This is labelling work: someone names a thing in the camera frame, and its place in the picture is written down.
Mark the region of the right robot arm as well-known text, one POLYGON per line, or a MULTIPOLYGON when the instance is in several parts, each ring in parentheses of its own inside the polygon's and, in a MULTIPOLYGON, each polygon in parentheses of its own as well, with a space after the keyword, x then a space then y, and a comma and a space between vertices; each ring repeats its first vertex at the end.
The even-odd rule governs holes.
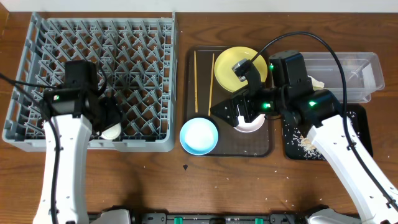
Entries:
POLYGON ((238 125, 259 115, 281 115, 297 127, 331 165, 349 193, 362 223, 397 223, 397 188, 370 156, 347 118, 347 100, 327 89, 314 90, 303 55, 286 50, 269 58, 273 88, 264 88, 253 61, 233 65, 234 74, 248 82, 211 113, 238 125))

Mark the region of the rice and food scraps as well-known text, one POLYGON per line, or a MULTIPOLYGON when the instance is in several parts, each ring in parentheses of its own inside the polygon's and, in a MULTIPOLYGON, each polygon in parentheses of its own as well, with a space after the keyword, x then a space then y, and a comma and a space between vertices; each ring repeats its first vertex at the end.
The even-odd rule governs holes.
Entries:
POLYGON ((325 158, 311 142, 303 137, 298 128, 291 128, 283 121, 285 155, 293 160, 324 161, 325 158))

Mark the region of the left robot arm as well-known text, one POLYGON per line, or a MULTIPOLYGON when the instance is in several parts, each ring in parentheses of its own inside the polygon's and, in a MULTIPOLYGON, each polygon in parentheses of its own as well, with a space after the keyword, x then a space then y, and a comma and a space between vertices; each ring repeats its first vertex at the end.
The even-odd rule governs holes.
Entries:
POLYGON ((114 140, 123 114, 114 96, 99 84, 102 72, 93 62, 69 61, 65 81, 44 91, 40 111, 45 119, 45 170, 34 223, 88 223, 85 174, 92 134, 114 140))

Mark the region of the wooden chopstick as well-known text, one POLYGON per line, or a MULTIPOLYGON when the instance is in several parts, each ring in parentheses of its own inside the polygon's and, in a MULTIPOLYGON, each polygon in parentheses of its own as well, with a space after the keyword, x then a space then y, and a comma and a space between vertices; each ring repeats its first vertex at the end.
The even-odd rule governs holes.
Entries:
POLYGON ((211 104, 213 96, 213 79, 215 74, 215 54, 212 54, 212 64, 211 64, 211 77, 210 77, 210 90, 209 90, 209 101, 208 101, 208 116, 211 116, 211 104))
POLYGON ((194 67, 194 90, 195 90, 195 113, 198 113, 198 87, 197 87, 197 52, 193 53, 194 67))

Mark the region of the pale pink bowl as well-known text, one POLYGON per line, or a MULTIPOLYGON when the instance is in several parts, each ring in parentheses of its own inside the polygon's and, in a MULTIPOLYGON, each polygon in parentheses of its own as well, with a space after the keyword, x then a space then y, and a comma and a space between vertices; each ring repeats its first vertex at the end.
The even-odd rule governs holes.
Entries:
POLYGON ((247 123, 244 116, 238 116, 238 125, 234 127, 235 130, 241 133, 251 133, 257 131, 265 122, 265 115, 260 114, 253 122, 247 123))

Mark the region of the white napkin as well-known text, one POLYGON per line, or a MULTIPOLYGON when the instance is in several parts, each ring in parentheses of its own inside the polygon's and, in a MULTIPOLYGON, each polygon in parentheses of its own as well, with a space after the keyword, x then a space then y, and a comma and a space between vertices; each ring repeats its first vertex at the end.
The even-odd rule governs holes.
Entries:
POLYGON ((325 88, 325 84, 321 81, 316 80, 315 78, 311 77, 312 86, 314 90, 322 90, 325 88))

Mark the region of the small white cup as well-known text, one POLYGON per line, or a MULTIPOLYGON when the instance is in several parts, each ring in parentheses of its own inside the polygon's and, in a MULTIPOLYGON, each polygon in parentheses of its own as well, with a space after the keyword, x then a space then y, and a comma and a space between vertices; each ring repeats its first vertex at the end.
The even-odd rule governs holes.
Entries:
POLYGON ((114 140, 120 136, 121 131, 122 131, 121 124, 118 123, 108 128, 107 130, 103 131, 100 137, 105 140, 114 140))

